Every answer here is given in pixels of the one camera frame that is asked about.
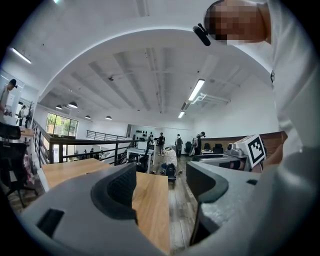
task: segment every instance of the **desk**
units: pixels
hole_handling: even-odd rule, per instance
[[[137,148],[129,148],[126,150],[126,158],[128,159],[129,158],[129,155],[130,153],[135,153],[135,154],[139,154],[140,156],[143,156],[146,151],[145,150],[142,150],[142,149],[137,149]],[[147,170],[147,173],[150,172],[150,165],[151,165],[151,156],[153,155],[153,160],[152,160],[152,165],[154,166],[155,165],[155,157],[156,157],[156,154],[155,154],[155,151],[152,150],[152,149],[149,149],[148,151],[148,154],[147,154],[149,157],[148,157],[148,170]]]
[[[34,137],[34,131],[32,129],[24,128],[19,126],[20,131],[21,131],[21,137],[24,138],[33,138]]]
[[[66,180],[85,175],[87,173],[105,170],[109,167],[111,167],[111,165],[108,163],[101,162],[94,158],[89,158],[80,161],[43,164],[42,170],[49,187],[53,188]]]
[[[169,254],[168,177],[136,173],[132,208],[136,210],[141,232],[159,249]]]

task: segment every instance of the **wooden wall panel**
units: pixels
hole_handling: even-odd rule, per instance
[[[224,137],[224,138],[202,138],[202,149],[204,149],[205,143],[209,143],[210,147],[213,148],[215,144],[222,144],[223,150],[227,149],[228,144],[237,142],[243,139],[246,136],[239,136],[239,137]],[[272,133],[264,133],[260,134],[261,139],[264,142],[266,147],[266,157],[270,157],[281,145],[282,142],[282,134],[281,131],[279,132],[272,132]]]

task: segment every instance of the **window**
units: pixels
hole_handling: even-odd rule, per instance
[[[48,113],[46,132],[52,135],[76,136],[78,121]]]

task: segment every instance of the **person in black shirt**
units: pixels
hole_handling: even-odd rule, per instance
[[[91,148],[91,150],[90,150],[90,158],[94,158],[94,154],[93,154],[93,152],[94,152],[94,149],[93,148]]]
[[[160,137],[158,139],[158,145],[159,145],[159,154],[158,156],[162,155],[164,156],[164,144],[166,142],[166,138],[164,136],[164,134],[161,132],[160,133]]]
[[[206,133],[202,131],[200,134],[196,136],[194,139],[194,154],[201,155],[201,137],[206,137]]]

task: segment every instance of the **bag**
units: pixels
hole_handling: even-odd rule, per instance
[[[181,138],[178,138],[178,139],[176,140],[176,149],[177,149],[178,151],[180,151],[180,150],[182,149],[182,139],[181,139]]]

